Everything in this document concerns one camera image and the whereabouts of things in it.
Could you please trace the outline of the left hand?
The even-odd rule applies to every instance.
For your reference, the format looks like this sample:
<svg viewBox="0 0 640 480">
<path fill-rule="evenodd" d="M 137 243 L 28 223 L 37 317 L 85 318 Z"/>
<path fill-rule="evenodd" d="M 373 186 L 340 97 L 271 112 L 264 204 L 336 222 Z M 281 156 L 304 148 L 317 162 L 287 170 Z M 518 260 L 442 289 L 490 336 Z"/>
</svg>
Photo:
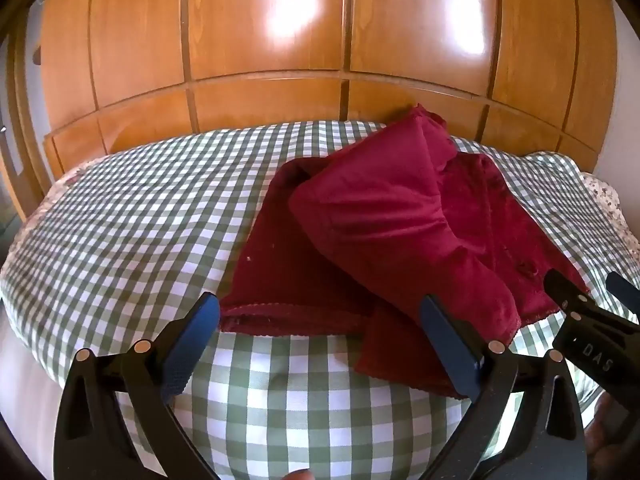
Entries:
<svg viewBox="0 0 640 480">
<path fill-rule="evenodd" d="M 314 474 L 309 469 L 299 469 L 289 472 L 282 480 L 314 480 Z"/>
</svg>

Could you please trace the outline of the right hand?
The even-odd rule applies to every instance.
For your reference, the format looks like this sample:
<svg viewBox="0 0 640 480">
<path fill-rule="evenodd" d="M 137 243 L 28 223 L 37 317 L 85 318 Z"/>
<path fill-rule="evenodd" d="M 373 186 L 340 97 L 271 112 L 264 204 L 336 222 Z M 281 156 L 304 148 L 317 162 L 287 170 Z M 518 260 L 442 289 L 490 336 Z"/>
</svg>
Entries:
<svg viewBox="0 0 640 480">
<path fill-rule="evenodd" d="M 639 411 L 602 393 L 585 430 L 589 479 L 639 479 Z"/>
</svg>

